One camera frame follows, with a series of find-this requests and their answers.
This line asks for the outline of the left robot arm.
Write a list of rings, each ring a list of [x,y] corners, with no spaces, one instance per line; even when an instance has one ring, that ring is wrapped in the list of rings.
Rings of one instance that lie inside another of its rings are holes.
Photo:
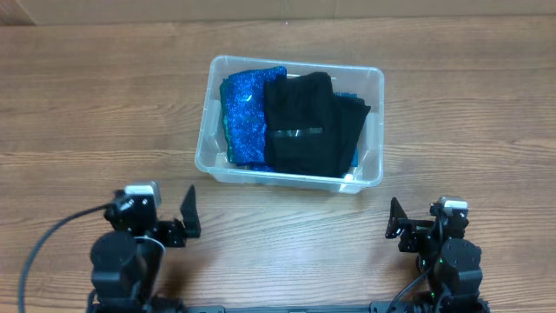
[[[93,244],[88,312],[185,312],[179,298],[154,292],[162,260],[169,248],[183,248],[201,236],[195,187],[180,206],[181,219],[163,221],[157,208],[162,198],[156,182],[134,183],[115,192],[103,216],[113,230]]]

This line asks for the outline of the blue denim jeans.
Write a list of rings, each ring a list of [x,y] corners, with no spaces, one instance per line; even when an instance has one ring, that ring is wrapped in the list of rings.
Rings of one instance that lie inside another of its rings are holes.
[[[339,121],[339,147],[341,148],[341,163],[346,162],[347,152],[353,151],[351,167],[358,165],[357,143],[354,141],[354,130],[357,122],[357,109],[361,104],[360,99],[351,93],[335,92],[337,103],[339,105],[340,121]]]

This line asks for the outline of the long black garment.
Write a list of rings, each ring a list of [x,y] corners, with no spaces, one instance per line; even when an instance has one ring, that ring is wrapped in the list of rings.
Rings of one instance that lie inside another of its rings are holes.
[[[344,177],[357,157],[357,143],[371,107],[355,94],[336,93],[338,108],[338,170],[337,176]]]

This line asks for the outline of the large black garment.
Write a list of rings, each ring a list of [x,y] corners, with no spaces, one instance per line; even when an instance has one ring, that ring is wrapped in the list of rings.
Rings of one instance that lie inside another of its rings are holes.
[[[264,86],[266,163],[275,171],[338,177],[337,108],[331,77],[313,72]]]

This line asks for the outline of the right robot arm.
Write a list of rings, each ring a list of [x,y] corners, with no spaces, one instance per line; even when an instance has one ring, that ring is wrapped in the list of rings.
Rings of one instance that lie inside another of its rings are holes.
[[[488,312],[480,298],[483,273],[481,248],[464,238],[468,203],[457,196],[441,196],[430,204],[430,220],[407,216],[397,198],[390,203],[385,238],[400,242],[398,249],[415,253],[419,276],[390,302],[388,312]]]

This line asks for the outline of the blue sequin fabric bundle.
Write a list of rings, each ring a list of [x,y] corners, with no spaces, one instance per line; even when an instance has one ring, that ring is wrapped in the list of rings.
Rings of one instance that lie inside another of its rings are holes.
[[[256,168],[267,166],[264,86],[286,75],[287,69],[277,66],[245,70],[223,79],[219,87],[222,127],[230,163]]]

